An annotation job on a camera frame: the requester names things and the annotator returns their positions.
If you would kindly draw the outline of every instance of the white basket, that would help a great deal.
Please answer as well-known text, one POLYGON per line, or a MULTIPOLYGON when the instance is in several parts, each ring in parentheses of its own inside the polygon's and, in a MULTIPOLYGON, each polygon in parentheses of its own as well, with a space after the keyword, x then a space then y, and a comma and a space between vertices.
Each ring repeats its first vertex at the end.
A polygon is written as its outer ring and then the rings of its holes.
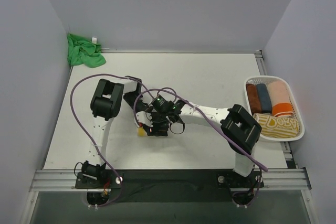
POLYGON ((246 84, 257 85, 257 84, 260 84, 260 83, 264 83, 264 84, 267 85, 267 84, 269 84, 271 82, 274 82, 274 81, 282 81, 287 86, 287 91, 289 93, 290 103, 293 107, 293 118, 295 118, 299 122, 299 134, 296 137, 292 137, 292 138, 274 138, 274 137, 268 137, 268 136, 264 136, 264 135, 260 134, 260 140, 272 141, 272 142, 274 142, 274 141, 275 142, 290 142, 290 141, 299 140, 300 138, 303 137, 303 135, 305 133, 305 127, 303 125, 303 121, 302 121, 298 106, 296 104, 296 101, 294 99, 293 93, 290 89, 290 86, 288 85, 288 83, 285 80, 283 80, 279 77, 275 77, 275 76, 255 76, 255 77, 247 78, 245 83, 244 83, 244 93, 245 93, 245 98, 246 98, 246 102, 247 102, 248 112, 250 114, 252 114, 250 104, 249 104, 248 98, 247 98, 246 84))

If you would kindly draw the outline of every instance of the orange rolled towel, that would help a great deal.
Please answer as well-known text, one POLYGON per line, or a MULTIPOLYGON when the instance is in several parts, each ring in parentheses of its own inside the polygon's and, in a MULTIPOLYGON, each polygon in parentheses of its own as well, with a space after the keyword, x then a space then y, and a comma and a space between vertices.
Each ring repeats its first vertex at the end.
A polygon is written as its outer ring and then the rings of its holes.
POLYGON ((261 113, 261 104, 259 101, 257 86, 253 84, 246 84, 246 92, 252 114, 261 113))
POLYGON ((286 84, 282 81, 274 81, 267 85, 267 90, 272 103, 272 116, 292 116, 293 107, 286 84))

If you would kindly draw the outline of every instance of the yellow object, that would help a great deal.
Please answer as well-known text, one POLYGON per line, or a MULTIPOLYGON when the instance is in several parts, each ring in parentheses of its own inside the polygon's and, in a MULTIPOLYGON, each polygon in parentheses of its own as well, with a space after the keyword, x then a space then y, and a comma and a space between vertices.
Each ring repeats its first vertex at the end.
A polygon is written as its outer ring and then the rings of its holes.
POLYGON ((138 128, 138 136, 147 136, 147 132, 143 129, 143 127, 138 128))
POLYGON ((261 125, 264 136, 291 138, 299 134, 299 122, 294 118, 275 118, 265 114, 254 114, 253 118, 261 125))

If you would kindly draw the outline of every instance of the rolled towel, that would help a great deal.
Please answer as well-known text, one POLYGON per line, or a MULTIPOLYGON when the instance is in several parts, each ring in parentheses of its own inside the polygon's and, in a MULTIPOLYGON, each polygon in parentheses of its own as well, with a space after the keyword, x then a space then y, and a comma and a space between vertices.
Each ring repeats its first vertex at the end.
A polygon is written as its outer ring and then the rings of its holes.
POLYGON ((272 103, 265 84, 257 84, 258 97, 262 113, 272 113, 272 103))
POLYGON ((252 114, 261 113, 261 104, 258 97, 257 87, 253 84, 246 84, 246 91, 252 114))
POLYGON ((283 81, 274 81, 267 85, 267 90, 272 103, 272 116, 292 116, 293 107, 286 84, 283 81))
POLYGON ((264 136, 274 138, 292 138, 299 134, 299 122, 294 118, 276 118, 271 115, 254 114, 264 136))

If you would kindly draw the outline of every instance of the white tabletop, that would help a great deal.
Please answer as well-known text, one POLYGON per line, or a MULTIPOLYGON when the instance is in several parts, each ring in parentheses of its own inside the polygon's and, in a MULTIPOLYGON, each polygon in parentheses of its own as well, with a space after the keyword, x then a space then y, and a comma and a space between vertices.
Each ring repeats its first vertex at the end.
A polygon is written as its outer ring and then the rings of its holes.
MULTIPOLYGON (((148 88, 168 86, 196 104, 229 108, 235 103, 246 107, 244 80, 259 75, 253 54, 103 55, 107 63, 101 67, 73 67, 44 169, 73 169, 76 162, 87 158, 90 140, 72 116, 69 103, 72 87, 84 77, 96 73, 130 75, 141 78, 148 88)), ((74 93, 75 111, 89 132, 93 127, 90 101, 101 78, 83 82, 74 93)), ((280 143, 259 141, 255 157, 268 168, 287 168, 280 143)), ((117 169, 211 169, 233 168, 235 153, 206 126, 188 124, 182 135, 139 137, 132 109, 123 102, 110 130, 106 158, 117 169)))

